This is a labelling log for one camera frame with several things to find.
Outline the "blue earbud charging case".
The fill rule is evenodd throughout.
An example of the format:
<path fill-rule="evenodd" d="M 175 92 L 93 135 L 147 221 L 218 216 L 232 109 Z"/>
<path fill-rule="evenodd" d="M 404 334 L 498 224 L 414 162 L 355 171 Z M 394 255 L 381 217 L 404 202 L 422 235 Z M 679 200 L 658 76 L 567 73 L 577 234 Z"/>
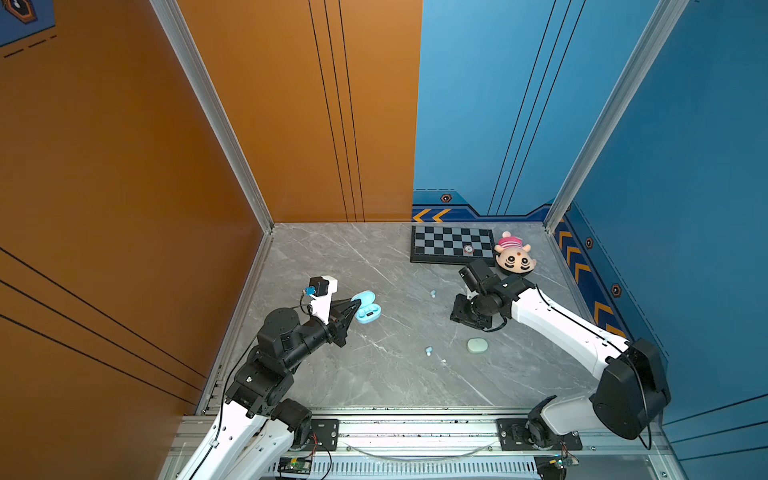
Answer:
<path fill-rule="evenodd" d="M 370 290 L 356 294 L 353 301 L 358 300 L 360 306 L 355 314 L 356 320 L 360 324 L 369 324 L 377 320 L 382 313 L 381 306 L 376 303 L 376 295 Z"/>

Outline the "green earbud charging case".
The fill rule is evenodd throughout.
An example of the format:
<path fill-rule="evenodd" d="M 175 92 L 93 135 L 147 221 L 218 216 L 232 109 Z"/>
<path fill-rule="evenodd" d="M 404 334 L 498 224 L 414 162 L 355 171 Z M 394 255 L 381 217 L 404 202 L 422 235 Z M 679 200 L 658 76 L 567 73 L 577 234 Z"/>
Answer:
<path fill-rule="evenodd" d="M 484 338 L 471 338 L 466 344 L 467 350 L 472 354 L 484 353 L 488 350 L 489 344 Z"/>

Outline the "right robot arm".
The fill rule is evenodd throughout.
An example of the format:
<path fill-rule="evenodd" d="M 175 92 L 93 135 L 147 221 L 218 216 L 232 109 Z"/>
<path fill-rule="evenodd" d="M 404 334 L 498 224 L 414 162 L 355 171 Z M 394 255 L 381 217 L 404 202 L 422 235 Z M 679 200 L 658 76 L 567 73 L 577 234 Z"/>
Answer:
<path fill-rule="evenodd" d="M 494 316 L 514 320 L 547 337 L 598 381 L 592 394 L 539 402 L 527 417 L 528 444 L 550 449 L 568 434 L 601 427 L 651 444 L 651 424 L 671 401 L 655 344 L 602 329 L 558 305 L 527 278 L 501 278 L 482 260 L 464 266 L 460 276 L 468 291 L 456 296 L 452 321 L 491 333 Z"/>

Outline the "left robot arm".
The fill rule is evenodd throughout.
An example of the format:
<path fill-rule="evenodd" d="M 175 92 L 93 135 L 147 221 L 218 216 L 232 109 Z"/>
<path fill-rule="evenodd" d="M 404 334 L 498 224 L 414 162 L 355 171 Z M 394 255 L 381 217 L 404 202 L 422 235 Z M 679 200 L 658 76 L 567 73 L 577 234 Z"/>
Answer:
<path fill-rule="evenodd" d="M 259 479 L 309 438 L 311 410 L 285 395 L 300 364 L 322 345 L 346 344 L 362 301 L 332 301 L 328 320 L 313 308 L 301 323 L 292 308 L 267 315 L 256 346 L 234 373 L 213 425 L 183 467 L 180 479 Z"/>

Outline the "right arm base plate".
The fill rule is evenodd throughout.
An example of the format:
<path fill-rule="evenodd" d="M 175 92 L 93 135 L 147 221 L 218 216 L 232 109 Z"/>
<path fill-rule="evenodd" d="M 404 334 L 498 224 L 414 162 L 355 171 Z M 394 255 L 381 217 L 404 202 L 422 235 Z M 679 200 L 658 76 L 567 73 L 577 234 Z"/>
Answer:
<path fill-rule="evenodd" d="M 495 421 L 497 437 L 503 451 L 580 451 L 583 444 L 578 433 L 555 435 L 544 427 L 531 425 L 523 418 L 500 418 Z"/>

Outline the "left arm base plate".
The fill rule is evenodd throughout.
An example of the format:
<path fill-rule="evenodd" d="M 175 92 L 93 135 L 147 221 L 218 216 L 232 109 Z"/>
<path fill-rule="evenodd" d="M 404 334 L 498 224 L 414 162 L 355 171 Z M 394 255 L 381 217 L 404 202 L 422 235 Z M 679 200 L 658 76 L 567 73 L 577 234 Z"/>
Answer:
<path fill-rule="evenodd" d="M 324 446 L 335 452 L 339 439 L 340 420 L 337 418 L 312 418 L 308 436 L 296 451 L 310 452 L 315 445 Z"/>

